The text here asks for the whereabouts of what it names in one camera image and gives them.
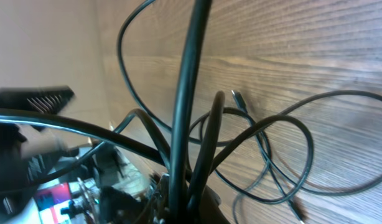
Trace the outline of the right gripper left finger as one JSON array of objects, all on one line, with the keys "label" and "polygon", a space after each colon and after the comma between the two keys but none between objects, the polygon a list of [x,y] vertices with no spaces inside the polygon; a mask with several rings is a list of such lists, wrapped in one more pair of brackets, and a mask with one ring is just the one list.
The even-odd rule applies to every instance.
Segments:
[{"label": "right gripper left finger", "polygon": [[152,193],[141,213],[141,223],[166,224],[169,219],[169,174],[154,174],[152,176]]}]

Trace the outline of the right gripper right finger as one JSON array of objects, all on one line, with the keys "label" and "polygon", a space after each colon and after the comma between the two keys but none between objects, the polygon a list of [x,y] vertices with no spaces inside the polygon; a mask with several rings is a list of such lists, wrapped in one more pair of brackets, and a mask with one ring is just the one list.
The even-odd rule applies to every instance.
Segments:
[{"label": "right gripper right finger", "polygon": [[199,223],[202,224],[230,224],[219,205],[220,197],[209,187],[206,186],[199,206]]}]

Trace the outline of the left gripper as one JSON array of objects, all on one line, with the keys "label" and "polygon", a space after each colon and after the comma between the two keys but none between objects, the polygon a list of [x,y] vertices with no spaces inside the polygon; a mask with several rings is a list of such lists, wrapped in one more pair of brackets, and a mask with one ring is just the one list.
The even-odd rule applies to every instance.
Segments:
[{"label": "left gripper", "polygon": [[[0,108],[58,114],[74,96],[69,86],[0,88]],[[53,180],[49,173],[66,151],[67,144],[51,131],[0,124],[0,194]]]}]

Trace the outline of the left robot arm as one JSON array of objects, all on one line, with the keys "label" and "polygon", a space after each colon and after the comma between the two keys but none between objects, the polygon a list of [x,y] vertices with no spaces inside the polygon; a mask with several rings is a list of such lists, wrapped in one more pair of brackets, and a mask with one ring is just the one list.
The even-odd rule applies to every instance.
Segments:
[{"label": "left robot arm", "polygon": [[[0,109],[58,114],[75,96],[71,88],[1,88]],[[97,178],[93,156],[97,144],[84,155],[60,141],[24,148],[27,138],[15,124],[0,123],[0,222],[20,214],[34,200],[45,211],[71,199],[69,181],[76,175]]]}]

